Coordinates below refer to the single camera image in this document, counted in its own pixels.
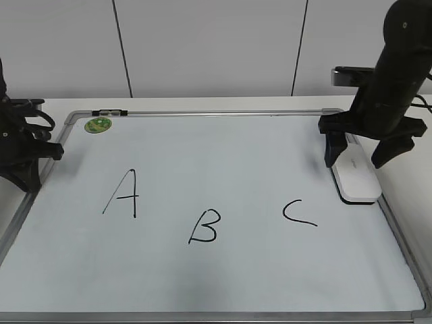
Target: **whiteboard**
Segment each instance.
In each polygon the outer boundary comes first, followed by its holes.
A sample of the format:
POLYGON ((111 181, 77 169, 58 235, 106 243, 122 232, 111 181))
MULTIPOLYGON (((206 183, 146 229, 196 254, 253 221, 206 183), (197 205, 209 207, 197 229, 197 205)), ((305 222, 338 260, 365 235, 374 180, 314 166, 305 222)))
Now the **whiteboard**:
POLYGON ((318 118, 79 119, 0 266, 0 312, 424 308, 379 205, 340 200, 318 118))

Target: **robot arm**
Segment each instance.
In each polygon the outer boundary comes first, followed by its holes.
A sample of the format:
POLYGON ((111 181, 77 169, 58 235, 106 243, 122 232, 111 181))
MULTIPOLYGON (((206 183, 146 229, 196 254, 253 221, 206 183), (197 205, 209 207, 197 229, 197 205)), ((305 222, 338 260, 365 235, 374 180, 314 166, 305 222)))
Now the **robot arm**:
POLYGON ((338 69, 339 80, 359 89, 349 111, 319 121, 328 167, 345 150, 346 132, 380 140, 372 156, 376 168, 414 147, 412 137, 427 127, 404 114, 432 68, 431 35, 432 1, 398 0, 385 18, 385 47, 375 69, 338 69))
POLYGON ((63 155, 60 144, 47 142, 55 123, 36 108, 36 104, 41 102, 9 99, 0 60, 0 177, 25 192, 37 192, 41 187, 40 158, 60 160, 63 155), (49 126, 29 124, 26 117, 42 117, 49 126))

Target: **white table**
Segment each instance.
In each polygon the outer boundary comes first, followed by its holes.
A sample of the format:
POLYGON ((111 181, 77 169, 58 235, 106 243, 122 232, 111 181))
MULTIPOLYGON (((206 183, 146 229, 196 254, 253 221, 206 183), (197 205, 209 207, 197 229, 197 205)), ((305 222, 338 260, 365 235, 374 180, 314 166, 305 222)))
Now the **white table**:
MULTIPOLYGON (((125 109, 129 111, 181 110, 293 110, 339 108, 349 109, 352 96, 330 97, 248 97, 248 98, 171 98, 171 99, 47 99, 43 111, 55 120, 56 138, 68 114, 75 110, 125 109)), ((432 103, 432 95, 426 96, 432 103)), ((411 108, 410 117, 424 119, 432 128, 432 115, 421 108, 411 108)), ((410 234, 423 246, 432 246, 432 130, 414 139, 412 152, 401 155, 378 170, 379 181, 396 213, 404 215, 410 234)), ((376 142, 361 140, 368 155, 376 142)), ((0 236, 19 206, 24 193, 0 178, 0 236)), ((432 269, 432 250, 424 258, 432 269)))

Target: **green magnet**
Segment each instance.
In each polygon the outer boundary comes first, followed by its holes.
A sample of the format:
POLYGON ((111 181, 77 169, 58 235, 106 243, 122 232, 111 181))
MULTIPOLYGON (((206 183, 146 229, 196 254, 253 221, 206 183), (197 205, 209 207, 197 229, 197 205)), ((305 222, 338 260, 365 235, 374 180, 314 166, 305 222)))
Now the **green magnet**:
POLYGON ((84 129, 91 134, 103 133, 113 125, 113 122, 106 117, 98 117, 88 121, 84 129))

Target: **black marker writing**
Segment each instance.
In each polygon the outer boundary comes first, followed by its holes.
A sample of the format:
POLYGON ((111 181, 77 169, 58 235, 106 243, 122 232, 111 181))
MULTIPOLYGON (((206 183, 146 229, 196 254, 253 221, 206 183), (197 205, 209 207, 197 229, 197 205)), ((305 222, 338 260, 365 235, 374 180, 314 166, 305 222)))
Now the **black marker writing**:
POLYGON ((196 222, 194 230, 192 231, 192 234, 190 235, 188 244, 190 244, 191 241, 198 241, 198 242, 213 242, 214 240, 216 240, 217 237, 217 233, 216 230, 211 227, 213 224, 216 224, 218 221, 221 220, 221 215, 215 210, 215 209, 207 209, 204 213, 202 213, 201 217, 199 218, 199 220, 196 222), (204 223, 201 224, 201 226, 206 227, 208 229, 210 229, 213 233, 213 237, 211 239, 208 240, 203 240, 201 238, 194 238, 194 233, 196 230, 196 227, 198 226, 198 224, 201 222, 201 219, 203 219, 203 217, 207 214, 207 213, 212 213, 212 214, 216 214, 217 218, 215 221, 211 221, 209 223, 204 223))
POLYGON ((294 219, 294 218, 288 217, 288 216, 286 215, 286 209, 287 209, 289 206, 291 206, 292 204, 297 203, 297 202, 300 202, 300 201, 302 201, 302 200, 301 200, 301 199, 297 199, 297 200, 294 200, 294 201, 288 203, 288 204, 287 204, 287 205, 282 209, 282 215, 283 215, 286 219, 289 219, 290 221, 296 221, 296 222, 298 222, 298 223, 309 224, 309 225, 312 225, 312 226, 316 226, 316 227, 318 227, 318 225, 315 224, 315 223, 311 223, 311 222, 309 222, 309 221, 301 221, 301 220, 298 220, 298 219, 294 219))
POLYGON ((139 197, 139 195, 136 194, 136 172, 135 169, 130 169, 128 170, 128 172, 126 172, 126 174, 123 176, 123 178, 121 179, 119 185, 117 186, 117 188, 115 189, 113 195, 111 196, 111 198, 108 200, 107 206, 105 206, 105 208, 103 209, 102 214, 105 213, 105 211, 107 211, 109 204, 111 203, 111 201, 113 200, 115 193, 117 192, 117 190, 119 190, 120 186, 122 185, 123 181, 125 180, 126 176, 132 172, 133 176, 134 176, 134 194, 131 196, 122 196, 122 197, 117 197, 116 199, 127 199, 127 198, 133 198, 134 199, 134 218, 136 218, 136 197, 139 197))

